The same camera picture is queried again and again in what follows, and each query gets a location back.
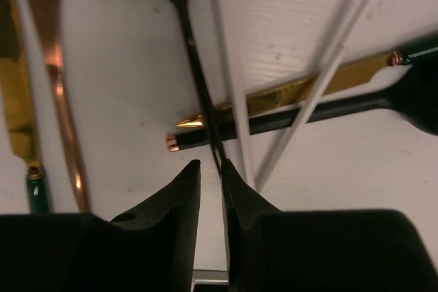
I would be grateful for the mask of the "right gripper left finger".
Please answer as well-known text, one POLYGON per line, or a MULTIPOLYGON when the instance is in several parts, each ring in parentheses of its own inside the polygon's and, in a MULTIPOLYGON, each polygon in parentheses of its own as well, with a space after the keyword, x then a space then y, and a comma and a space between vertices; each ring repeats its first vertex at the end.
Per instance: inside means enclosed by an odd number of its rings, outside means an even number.
POLYGON ((190 291, 200 208, 193 160, 110 221, 91 213, 3 215, 2 291, 190 291))

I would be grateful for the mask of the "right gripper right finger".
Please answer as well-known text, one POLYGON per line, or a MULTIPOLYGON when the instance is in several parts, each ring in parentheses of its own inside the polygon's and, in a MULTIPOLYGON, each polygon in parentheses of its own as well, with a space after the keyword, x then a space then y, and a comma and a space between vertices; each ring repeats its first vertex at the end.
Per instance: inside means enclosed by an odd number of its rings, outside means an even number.
POLYGON ((436 291, 414 225, 391 209, 281 211, 221 166, 230 291, 436 291))

